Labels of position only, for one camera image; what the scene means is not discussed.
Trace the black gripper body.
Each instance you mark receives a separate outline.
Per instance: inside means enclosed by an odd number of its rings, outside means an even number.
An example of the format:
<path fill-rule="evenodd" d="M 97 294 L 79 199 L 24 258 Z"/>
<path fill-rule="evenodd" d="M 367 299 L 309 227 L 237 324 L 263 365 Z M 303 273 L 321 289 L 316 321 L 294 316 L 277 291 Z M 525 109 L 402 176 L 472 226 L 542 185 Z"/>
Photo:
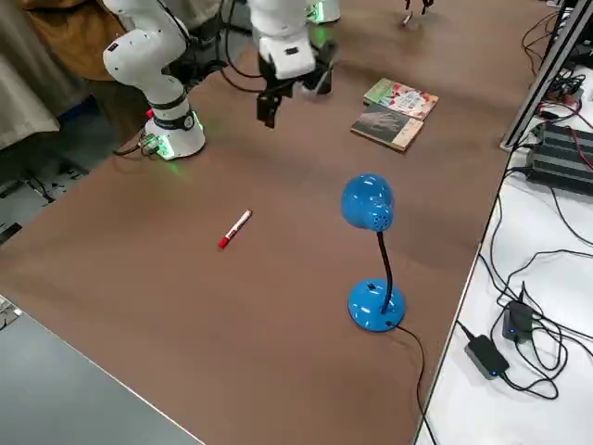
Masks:
<path fill-rule="evenodd" d="M 263 92 L 266 95 L 274 95 L 279 97 L 293 97 L 293 89 L 296 82 L 301 81 L 306 73 L 291 75 L 286 79 L 277 77 L 278 70 L 273 61 L 267 61 L 263 56 L 259 56 L 259 73 L 265 81 L 266 85 Z"/>

